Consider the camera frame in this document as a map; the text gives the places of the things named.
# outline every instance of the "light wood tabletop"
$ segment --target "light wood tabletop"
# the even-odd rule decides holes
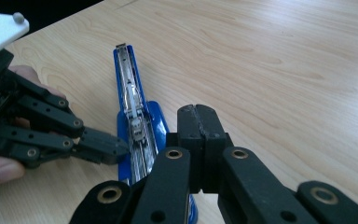
[[[320,180],[358,203],[358,1],[107,0],[7,49],[87,126],[116,134],[122,43],[172,132],[179,107],[208,105],[286,187]],[[45,163],[0,186],[0,223],[68,223],[112,179],[116,166]],[[223,222],[216,195],[196,201],[199,223]]]

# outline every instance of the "dark floor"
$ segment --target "dark floor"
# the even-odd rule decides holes
[[[20,12],[30,23],[31,34],[102,0],[0,0],[0,13]]]

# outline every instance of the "human hand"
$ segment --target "human hand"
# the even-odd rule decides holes
[[[10,66],[8,69],[10,69],[14,73],[22,77],[27,78],[28,80],[32,81],[34,84],[47,89],[52,94],[65,98],[65,96],[59,91],[41,84],[39,78],[37,77],[36,71],[32,67],[25,66],[25,65],[18,65],[18,66]],[[24,119],[20,119],[17,123],[19,123],[21,126],[29,126],[27,120]],[[24,176],[24,174],[25,174],[24,167],[18,161],[14,161],[9,158],[0,157],[0,184],[13,179],[20,178]]]

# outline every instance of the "fingernail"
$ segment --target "fingernail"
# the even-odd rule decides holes
[[[0,182],[20,178],[24,175],[23,168],[16,163],[9,163],[0,167]]]

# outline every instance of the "wood grain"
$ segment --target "wood grain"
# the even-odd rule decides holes
[[[358,202],[358,1],[104,1],[8,46],[86,125],[116,133],[112,50],[132,44],[148,100],[216,109],[290,189],[316,179]],[[0,186],[0,223],[67,223],[116,166],[53,161]],[[222,223],[197,195],[199,223]]]

